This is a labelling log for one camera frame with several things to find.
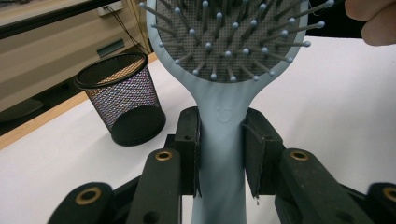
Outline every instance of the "white tabletop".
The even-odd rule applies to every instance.
[[[294,63],[251,107],[273,124],[286,147],[314,153],[340,182],[366,192],[396,183],[396,45],[310,37]],[[190,94],[156,61],[149,69],[167,121],[153,140],[121,147],[86,101],[0,150],[0,223],[45,223],[66,194],[98,181],[113,189],[141,174],[150,151],[175,133]],[[190,223],[191,197],[183,198]],[[260,205],[247,188],[247,223],[279,223],[274,197]]]

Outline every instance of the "black cable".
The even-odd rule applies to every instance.
[[[137,47],[137,49],[139,51],[141,51],[142,53],[146,53],[149,54],[149,51],[144,48],[138,41],[136,41],[131,34],[129,33],[129,31],[127,30],[125,24],[123,23],[122,19],[119,17],[119,15],[114,11],[114,9],[112,7],[106,6],[103,7],[103,9],[108,9],[111,13],[111,15],[113,15],[113,17],[117,20],[117,22],[119,23],[119,25],[121,26],[121,28],[124,30],[124,32],[129,36],[129,38],[131,39],[131,41],[134,43],[134,45]]]

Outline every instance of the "hairbrush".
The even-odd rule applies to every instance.
[[[304,41],[305,0],[148,0],[158,59],[191,93],[202,122],[200,189],[192,223],[246,223],[244,120],[253,98],[292,63]]]

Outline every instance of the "mesh cup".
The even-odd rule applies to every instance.
[[[82,69],[75,84],[122,146],[136,146],[155,137],[165,124],[157,92],[143,53],[104,58]]]

